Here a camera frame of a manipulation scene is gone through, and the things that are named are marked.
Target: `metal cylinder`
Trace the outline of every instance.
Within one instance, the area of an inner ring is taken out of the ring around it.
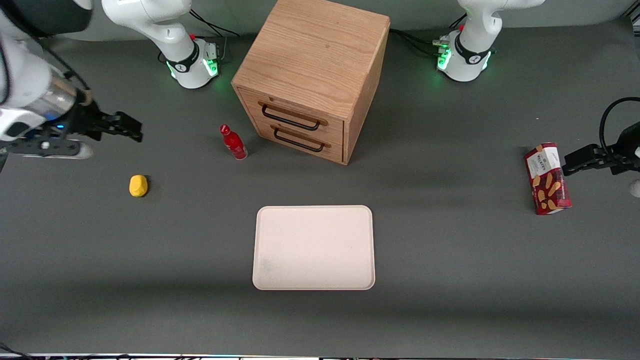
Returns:
[[[55,120],[66,114],[76,102],[77,90],[71,82],[57,71],[51,70],[51,82],[48,89],[36,101],[24,107],[25,110]]]

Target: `bottle cap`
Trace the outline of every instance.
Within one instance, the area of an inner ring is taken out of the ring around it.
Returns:
[[[229,135],[229,133],[231,133],[231,129],[229,129],[228,125],[223,124],[222,126],[220,126],[220,133],[222,135]]]

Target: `table surface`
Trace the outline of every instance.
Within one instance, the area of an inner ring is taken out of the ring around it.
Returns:
[[[107,135],[83,161],[9,157],[0,340],[24,352],[637,358],[637,175],[571,176],[574,207],[539,217],[522,159],[541,142],[561,155],[597,142],[606,106],[639,93],[627,20],[505,29],[471,83],[392,35],[347,167],[256,135],[230,86],[252,39],[231,41],[221,76],[198,90],[180,88],[149,41],[55,44],[145,139]],[[616,109],[610,140],[636,114]],[[222,123],[246,160],[224,148]],[[127,191],[134,174],[150,178],[143,199]],[[255,289],[258,210],[319,204],[372,209],[375,286]]]

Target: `white tray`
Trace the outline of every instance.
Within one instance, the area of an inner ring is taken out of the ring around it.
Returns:
[[[375,281],[368,207],[266,206],[258,211],[256,288],[368,290]]]

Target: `red bottle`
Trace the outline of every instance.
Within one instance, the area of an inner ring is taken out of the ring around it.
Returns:
[[[220,133],[224,136],[225,145],[231,151],[234,158],[242,160],[247,157],[248,153],[246,147],[244,147],[240,136],[229,129],[225,124],[220,126]]]

